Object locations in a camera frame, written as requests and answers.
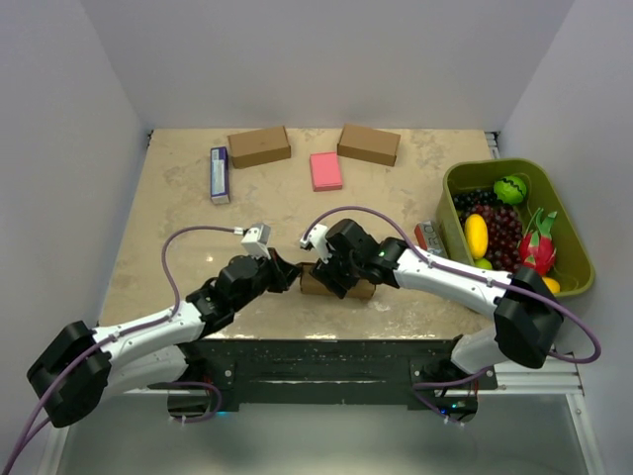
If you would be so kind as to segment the brown cardboard box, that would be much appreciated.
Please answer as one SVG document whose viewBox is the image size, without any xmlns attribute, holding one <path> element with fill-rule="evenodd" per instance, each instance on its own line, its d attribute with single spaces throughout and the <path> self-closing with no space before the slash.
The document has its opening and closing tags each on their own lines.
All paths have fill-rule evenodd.
<svg viewBox="0 0 633 475">
<path fill-rule="evenodd" d="M 335 297 L 335 294 L 329 291 L 322 283 L 318 282 L 310 271 L 314 267 L 312 262 L 301 262 L 302 272 L 300 275 L 300 290 L 305 295 L 320 295 Z M 346 298 L 368 301 L 371 300 L 376 292 L 376 286 L 366 280 L 359 280 L 357 284 L 346 292 Z"/>
</svg>

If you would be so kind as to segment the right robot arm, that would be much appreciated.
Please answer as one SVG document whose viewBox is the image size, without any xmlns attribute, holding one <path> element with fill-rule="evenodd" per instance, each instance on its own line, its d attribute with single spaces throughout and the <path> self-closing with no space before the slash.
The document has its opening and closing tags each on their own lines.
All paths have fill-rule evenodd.
<svg viewBox="0 0 633 475">
<path fill-rule="evenodd" d="M 443 382 L 454 389 L 464 388 L 476 372 L 507 360 L 541 368 L 563 322 L 559 311 L 543 303 L 553 295 L 529 268 L 515 274 L 473 269 L 406 239 L 376 241 L 350 219 L 330 228 L 313 225 L 300 246 L 316 251 L 312 275 L 339 298 L 366 280 L 431 293 L 491 318 L 491 327 L 457 338 L 450 357 L 439 364 Z"/>
</svg>

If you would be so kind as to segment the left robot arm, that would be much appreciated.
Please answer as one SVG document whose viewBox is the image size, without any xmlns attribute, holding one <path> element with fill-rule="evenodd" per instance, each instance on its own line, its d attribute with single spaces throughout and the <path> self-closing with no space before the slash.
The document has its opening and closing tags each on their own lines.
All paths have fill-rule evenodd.
<svg viewBox="0 0 633 475">
<path fill-rule="evenodd" d="M 97 329 L 82 321 L 65 326 L 27 379 L 52 425 L 71 426 L 96 409 L 117 369 L 223 330 L 262 294 L 288 291 L 300 274 L 301 266 L 285 261 L 274 248 L 268 256 L 236 256 L 217 277 L 163 313 Z"/>
</svg>

